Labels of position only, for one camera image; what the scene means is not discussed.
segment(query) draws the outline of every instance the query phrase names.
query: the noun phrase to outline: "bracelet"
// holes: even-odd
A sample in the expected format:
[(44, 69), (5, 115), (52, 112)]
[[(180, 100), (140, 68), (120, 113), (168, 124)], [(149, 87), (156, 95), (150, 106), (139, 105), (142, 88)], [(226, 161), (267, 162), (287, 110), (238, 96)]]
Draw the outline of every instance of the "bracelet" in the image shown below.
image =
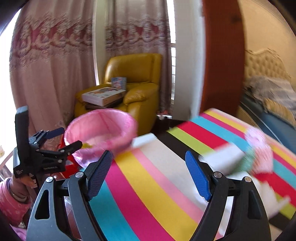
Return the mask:
[(17, 196), (16, 194), (14, 194), (14, 193), (11, 191), (10, 187), (9, 187), (9, 192), (10, 192), (10, 194), (12, 195), (12, 197), (13, 197), (15, 200), (17, 200), (18, 202), (26, 202), (26, 201), (27, 201), (27, 198), (28, 198), (28, 197), (23, 197), (23, 198), (21, 198), (21, 197)]

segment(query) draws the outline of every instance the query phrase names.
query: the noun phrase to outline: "blanket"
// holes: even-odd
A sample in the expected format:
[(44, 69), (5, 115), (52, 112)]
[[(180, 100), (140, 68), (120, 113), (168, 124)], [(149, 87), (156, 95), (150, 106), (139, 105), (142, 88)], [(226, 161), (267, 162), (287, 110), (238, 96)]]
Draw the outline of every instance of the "blanket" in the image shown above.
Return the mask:
[(296, 118), (296, 92), (288, 80), (267, 76), (252, 76), (245, 82), (255, 99), (271, 99), (289, 109)]

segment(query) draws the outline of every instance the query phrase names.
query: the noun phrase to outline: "book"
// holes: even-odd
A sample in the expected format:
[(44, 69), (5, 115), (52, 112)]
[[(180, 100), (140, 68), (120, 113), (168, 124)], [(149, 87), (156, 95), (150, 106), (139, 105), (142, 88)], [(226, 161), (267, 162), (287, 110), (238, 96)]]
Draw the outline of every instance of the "book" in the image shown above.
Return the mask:
[(82, 100), (98, 106), (106, 106), (122, 97), (126, 90), (105, 87), (82, 94)]
[(125, 77), (115, 77), (111, 79), (112, 88), (126, 90), (126, 78)]
[(96, 104), (91, 104), (91, 103), (87, 103), (85, 105), (85, 109), (87, 110), (100, 110), (100, 109), (107, 109), (107, 108), (113, 108), (118, 106), (120, 103), (122, 103), (123, 98), (120, 98), (118, 100), (115, 100), (113, 102), (111, 102), (110, 104), (106, 105), (106, 106), (98, 106)]

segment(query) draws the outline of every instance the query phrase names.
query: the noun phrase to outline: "wooden door frame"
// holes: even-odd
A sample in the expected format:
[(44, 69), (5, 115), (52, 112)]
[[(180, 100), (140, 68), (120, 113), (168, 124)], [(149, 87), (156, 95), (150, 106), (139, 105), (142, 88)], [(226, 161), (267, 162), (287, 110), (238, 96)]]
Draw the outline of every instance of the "wooden door frame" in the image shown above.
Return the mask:
[(237, 0), (202, 0), (206, 60), (200, 112), (235, 115), (244, 81), (244, 30)]

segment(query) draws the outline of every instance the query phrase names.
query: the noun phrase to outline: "window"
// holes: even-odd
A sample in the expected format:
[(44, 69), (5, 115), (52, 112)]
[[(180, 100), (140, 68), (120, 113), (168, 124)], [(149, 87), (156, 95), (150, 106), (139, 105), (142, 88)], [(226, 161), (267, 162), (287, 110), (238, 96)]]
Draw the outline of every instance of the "window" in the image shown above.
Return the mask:
[(172, 94), (171, 104), (174, 104), (175, 99), (175, 82), (176, 82), (176, 25), (175, 25), (175, 9), (174, 0), (167, 0), (168, 5), (168, 21), (170, 25), (170, 42), (172, 44)]
[[(5, 151), (4, 156), (0, 157), (0, 164), (17, 145), (15, 138), (16, 109), (9, 81), (9, 53), (12, 34), (19, 12), (16, 13), (0, 36), (0, 145)], [(12, 172), (12, 158), (9, 159), (6, 166)]]

